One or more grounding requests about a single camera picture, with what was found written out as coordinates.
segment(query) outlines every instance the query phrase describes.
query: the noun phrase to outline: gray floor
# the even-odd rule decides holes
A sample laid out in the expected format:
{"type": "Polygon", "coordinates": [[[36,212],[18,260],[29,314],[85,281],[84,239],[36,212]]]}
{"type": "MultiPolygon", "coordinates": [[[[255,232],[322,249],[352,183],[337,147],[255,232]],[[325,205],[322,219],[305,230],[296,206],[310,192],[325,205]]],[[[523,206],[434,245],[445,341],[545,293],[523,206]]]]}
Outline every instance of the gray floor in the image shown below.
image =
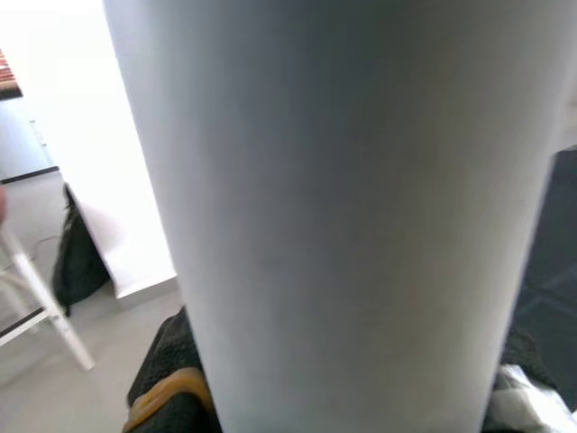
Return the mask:
{"type": "MultiPolygon", "coordinates": [[[[64,217],[61,183],[52,173],[8,186],[8,223],[45,278],[64,217]]],[[[104,287],[75,306],[72,323],[96,360],[89,373],[80,370],[50,324],[0,347],[0,431],[120,431],[125,395],[146,350],[162,320],[181,305],[176,282],[162,293],[128,308],[114,298],[112,287],[104,287]]],[[[13,318],[0,298],[0,322],[13,318]]]]}

